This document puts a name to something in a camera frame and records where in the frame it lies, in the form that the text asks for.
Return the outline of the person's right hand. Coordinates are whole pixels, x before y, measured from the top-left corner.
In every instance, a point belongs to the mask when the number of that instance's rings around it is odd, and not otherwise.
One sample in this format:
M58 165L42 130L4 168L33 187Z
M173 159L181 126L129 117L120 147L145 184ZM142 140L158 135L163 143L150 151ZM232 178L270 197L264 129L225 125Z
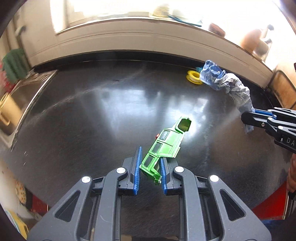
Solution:
M296 155L292 154L287 174L287 190L291 193L296 190Z

